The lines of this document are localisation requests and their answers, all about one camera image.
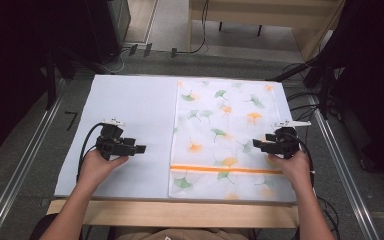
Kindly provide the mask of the black metal stand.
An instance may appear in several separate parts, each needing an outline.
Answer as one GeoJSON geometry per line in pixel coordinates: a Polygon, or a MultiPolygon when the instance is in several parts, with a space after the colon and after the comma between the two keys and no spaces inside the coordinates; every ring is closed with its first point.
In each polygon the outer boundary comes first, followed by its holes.
{"type": "Polygon", "coordinates": [[[50,110],[56,101],[55,65],[54,65],[52,49],[49,49],[46,54],[46,77],[47,77],[46,109],[50,110]]]}

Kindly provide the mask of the metal floor rail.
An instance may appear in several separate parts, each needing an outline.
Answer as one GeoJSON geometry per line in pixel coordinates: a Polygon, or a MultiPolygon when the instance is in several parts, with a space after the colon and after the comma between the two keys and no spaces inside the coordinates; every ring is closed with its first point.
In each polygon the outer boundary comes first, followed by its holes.
{"type": "Polygon", "coordinates": [[[61,78],[57,86],[57,97],[49,110],[46,110],[38,127],[30,139],[23,155],[9,179],[3,193],[0,195],[0,229],[4,223],[24,180],[34,162],[35,156],[44,141],[53,119],[60,107],[62,96],[67,89],[67,81],[61,78]]]}
{"type": "Polygon", "coordinates": [[[316,193],[332,218],[339,240],[380,240],[329,122],[316,108],[308,144],[315,166],[316,193]]]}

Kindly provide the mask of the light wooden bench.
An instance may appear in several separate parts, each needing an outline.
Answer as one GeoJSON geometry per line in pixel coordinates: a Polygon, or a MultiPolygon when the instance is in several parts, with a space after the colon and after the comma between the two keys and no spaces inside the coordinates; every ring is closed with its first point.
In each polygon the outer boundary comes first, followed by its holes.
{"type": "Polygon", "coordinates": [[[292,29],[305,61],[334,30],[346,0],[209,0],[208,21],[292,29]]]}

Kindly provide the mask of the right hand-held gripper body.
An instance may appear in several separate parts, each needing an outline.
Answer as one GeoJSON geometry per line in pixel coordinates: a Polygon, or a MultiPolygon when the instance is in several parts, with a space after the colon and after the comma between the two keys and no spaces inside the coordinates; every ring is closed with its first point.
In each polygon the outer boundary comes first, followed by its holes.
{"type": "Polygon", "coordinates": [[[291,158],[298,150],[307,150],[307,146],[298,135],[297,127],[308,127],[309,121],[285,120],[274,124],[276,130],[273,134],[276,135],[276,142],[270,141],[268,153],[280,154],[284,159],[291,158]]]}

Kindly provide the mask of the wooden table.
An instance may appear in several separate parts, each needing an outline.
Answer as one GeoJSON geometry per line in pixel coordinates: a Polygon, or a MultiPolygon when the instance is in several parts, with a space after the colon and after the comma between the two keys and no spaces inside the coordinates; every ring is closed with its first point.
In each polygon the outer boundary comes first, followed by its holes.
{"type": "Polygon", "coordinates": [[[296,228],[291,205],[92,200],[87,225],[178,228],[296,228]]]}

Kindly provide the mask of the person's left hand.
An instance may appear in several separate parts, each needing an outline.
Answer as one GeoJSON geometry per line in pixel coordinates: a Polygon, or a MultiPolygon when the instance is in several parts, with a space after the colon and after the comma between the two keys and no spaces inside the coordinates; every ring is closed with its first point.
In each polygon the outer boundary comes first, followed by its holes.
{"type": "Polygon", "coordinates": [[[76,188],[82,191],[94,192],[113,170],[127,161],[128,157],[125,156],[106,160],[97,150],[87,153],[76,188]]]}

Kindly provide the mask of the white table board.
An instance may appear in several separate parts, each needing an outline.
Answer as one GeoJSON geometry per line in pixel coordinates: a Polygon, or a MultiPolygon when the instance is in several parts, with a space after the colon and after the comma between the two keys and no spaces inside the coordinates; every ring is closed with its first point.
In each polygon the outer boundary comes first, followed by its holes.
{"type": "Polygon", "coordinates": [[[229,80],[169,76],[108,76],[94,78],[76,135],[60,171],[55,194],[74,188],[82,150],[96,142],[103,120],[122,123],[124,137],[145,145],[114,170],[95,194],[107,198],[169,199],[170,159],[177,86],[180,80],[229,80]]]}

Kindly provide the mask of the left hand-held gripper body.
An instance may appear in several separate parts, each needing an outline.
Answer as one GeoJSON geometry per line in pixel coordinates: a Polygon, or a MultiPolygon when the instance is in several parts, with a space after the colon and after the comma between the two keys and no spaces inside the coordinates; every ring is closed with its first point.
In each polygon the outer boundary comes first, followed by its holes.
{"type": "Polygon", "coordinates": [[[129,150],[121,137],[124,130],[122,123],[117,120],[104,120],[100,123],[102,127],[100,135],[97,137],[95,147],[101,156],[109,160],[112,155],[128,156],[129,150]]]}

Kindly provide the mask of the leaf print mesh laundry bag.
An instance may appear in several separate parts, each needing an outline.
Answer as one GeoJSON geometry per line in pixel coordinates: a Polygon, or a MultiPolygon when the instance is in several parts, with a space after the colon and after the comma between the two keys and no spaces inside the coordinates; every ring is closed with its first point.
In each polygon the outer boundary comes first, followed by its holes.
{"type": "Polygon", "coordinates": [[[294,202],[295,193],[280,167],[253,146],[290,118],[280,83],[180,80],[168,195],[294,202]]]}

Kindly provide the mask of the black curtain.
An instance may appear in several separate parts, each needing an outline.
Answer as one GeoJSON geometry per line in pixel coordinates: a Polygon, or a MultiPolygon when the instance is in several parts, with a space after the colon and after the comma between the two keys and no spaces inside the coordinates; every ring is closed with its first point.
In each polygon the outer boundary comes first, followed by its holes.
{"type": "Polygon", "coordinates": [[[0,147],[31,106],[47,94],[46,54],[74,75],[62,30],[75,0],[0,0],[0,147]]]}
{"type": "Polygon", "coordinates": [[[384,0],[345,0],[319,57],[342,70],[330,94],[363,166],[384,172],[384,0]]]}

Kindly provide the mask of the black cabinet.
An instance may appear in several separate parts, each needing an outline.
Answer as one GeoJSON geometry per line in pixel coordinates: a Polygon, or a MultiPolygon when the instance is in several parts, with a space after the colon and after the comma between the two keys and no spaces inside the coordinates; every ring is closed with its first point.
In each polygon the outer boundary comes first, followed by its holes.
{"type": "Polygon", "coordinates": [[[120,54],[131,23],[127,0],[85,0],[92,26],[94,58],[104,63],[120,54]]]}

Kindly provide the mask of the person's right hand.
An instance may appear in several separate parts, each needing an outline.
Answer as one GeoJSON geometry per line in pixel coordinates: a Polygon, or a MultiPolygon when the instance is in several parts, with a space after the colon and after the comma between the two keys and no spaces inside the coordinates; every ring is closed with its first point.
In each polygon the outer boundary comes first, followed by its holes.
{"type": "Polygon", "coordinates": [[[268,158],[280,166],[297,194],[312,190],[309,158],[304,152],[298,151],[290,159],[282,159],[274,154],[269,154],[268,158]]]}

